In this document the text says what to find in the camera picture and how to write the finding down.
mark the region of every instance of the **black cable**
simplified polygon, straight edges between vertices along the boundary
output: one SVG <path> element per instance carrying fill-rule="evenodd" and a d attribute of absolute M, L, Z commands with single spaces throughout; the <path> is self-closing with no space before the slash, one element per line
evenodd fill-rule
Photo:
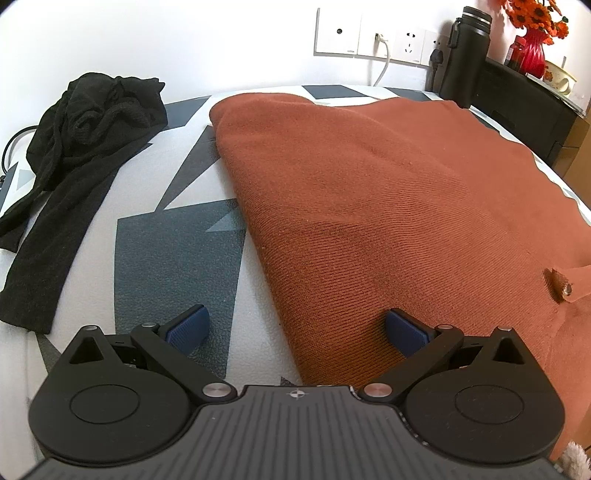
<path fill-rule="evenodd" d="M 10 147 L 11 143 L 14 142 L 14 140 L 19 136 L 22 135 L 25 132 L 28 132 L 29 130 L 36 130 L 37 127 L 39 125 L 33 125 L 31 127 L 25 127 L 21 130 L 19 130 L 17 133 L 15 133 L 12 137 L 10 137 L 10 140 L 8 141 L 8 143 L 6 144 L 6 147 L 4 147 L 4 152 L 2 153 L 2 171 L 4 172 L 4 174 L 6 175 L 7 170 L 6 170 L 6 152 L 8 151 L 8 148 Z"/>
<path fill-rule="evenodd" d="M 429 63 L 432 65 L 432 69 L 431 76 L 427 83 L 427 91 L 432 92 L 433 85 L 435 83 L 435 75 L 437 74 L 437 69 L 439 68 L 439 65 L 443 63 L 443 52 L 438 48 L 433 50 L 433 52 L 431 53 L 431 57 L 429 58 Z"/>

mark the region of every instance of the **patterned bedsheet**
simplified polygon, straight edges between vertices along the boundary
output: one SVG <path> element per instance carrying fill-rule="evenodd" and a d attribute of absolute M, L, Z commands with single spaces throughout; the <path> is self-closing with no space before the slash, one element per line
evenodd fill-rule
<path fill-rule="evenodd" d="M 352 85 L 244 91 L 293 93 L 326 106 L 396 96 L 439 100 L 428 92 Z M 0 473 L 7 480 L 19 478 L 40 459 L 28 429 L 27 405 L 83 325 L 126 333 L 138 323 L 165 322 L 203 303 L 212 328 L 206 343 L 191 354 L 196 362 L 239 390 L 245 384 L 300 382 L 209 122 L 216 102 L 244 91 L 167 105 L 167 129 L 121 168 L 96 214 L 49 335 L 0 322 Z M 471 110 L 484 126 L 519 142 Z M 591 225 L 590 210 L 567 185 L 535 155 L 532 161 L 578 203 Z M 0 213 L 25 195 L 33 180 L 26 160 L 13 165 L 0 190 Z M 0 251 L 2 284 L 13 258 Z"/>

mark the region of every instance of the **wall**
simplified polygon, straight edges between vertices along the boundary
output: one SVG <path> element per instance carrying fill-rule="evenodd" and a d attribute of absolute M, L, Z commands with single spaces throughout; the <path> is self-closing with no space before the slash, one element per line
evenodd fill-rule
<path fill-rule="evenodd" d="M 363 4 L 300 0 L 296 7 L 253 0 L 248 7 L 201 7 L 181 0 L 17 0 L 0 17 L 0 147 L 15 131 L 36 124 L 70 80 L 88 71 L 112 76 L 159 77 L 173 102 L 224 90 L 306 83 L 375 80 L 383 63 L 313 54 L 316 8 L 380 10 L 393 21 L 449 30 L 465 5 L 487 11 L 496 0 L 416 0 Z M 546 48 L 567 55 L 591 93 L 591 14 L 579 0 L 559 0 L 573 34 Z M 515 29 L 495 14 L 490 56 L 503 60 Z M 426 69 L 392 63 L 382 85 L 422 89 Z"/>

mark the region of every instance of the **black cabinet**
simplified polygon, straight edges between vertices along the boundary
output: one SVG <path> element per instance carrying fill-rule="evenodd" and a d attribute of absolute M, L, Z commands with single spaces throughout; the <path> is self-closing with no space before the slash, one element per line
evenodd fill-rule
<path fill-rule="evenodd" d="M 541 85 L 486 59 L 472 104 L 515 135 L 549 166 L 577 113 Z"/>

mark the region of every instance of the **wall socket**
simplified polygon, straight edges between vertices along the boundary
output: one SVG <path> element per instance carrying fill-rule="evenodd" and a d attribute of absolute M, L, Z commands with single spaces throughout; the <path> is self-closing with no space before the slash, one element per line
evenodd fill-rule
<path fill-rule="evenodd" d="M 390 15 L 378 15 L 374 12 L 363 13 L 361 28 L 359 30 L 357 55 L 378 59 L 386 58 L 386 46 L 376 41 L 376 33 L 381 33 L 388 40 L 390 50 L 392 50 L 395 37 L 395 27 L 392 24 L 392 17 Z"/>
<path fill-rule="evenodd" d="M 443 52 L 444 63 L 449 55 L 449 47 L 447 46 L 448 37 L 445 37 L 439 33 L 426 31 L 425 41 L 423 42 L 423 53 L 421 55 L 421 65 L 429 66 L 429 58 L 431 53 L 436 48 Z"/>
<path fill-rule="evenodd" d="M 392 59 L 407 63 L 421 63 L 425 31 L 417 27 L 405 27 L 398 30 L 392 48 Z"/>

